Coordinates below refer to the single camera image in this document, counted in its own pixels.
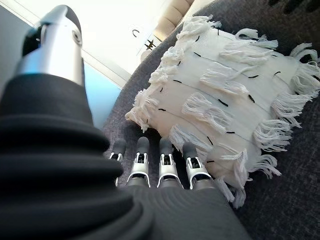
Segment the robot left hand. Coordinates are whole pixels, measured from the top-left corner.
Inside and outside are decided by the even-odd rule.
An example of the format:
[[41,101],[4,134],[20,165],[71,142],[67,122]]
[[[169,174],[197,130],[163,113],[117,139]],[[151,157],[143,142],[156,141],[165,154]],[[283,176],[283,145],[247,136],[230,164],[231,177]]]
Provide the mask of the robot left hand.
[[25,36],[0,99],[3,240],[248,240],[208,177],[186,190],[170,178],[117,187],[123,141],[94,127],[85,90],[82,30],[67,5]]

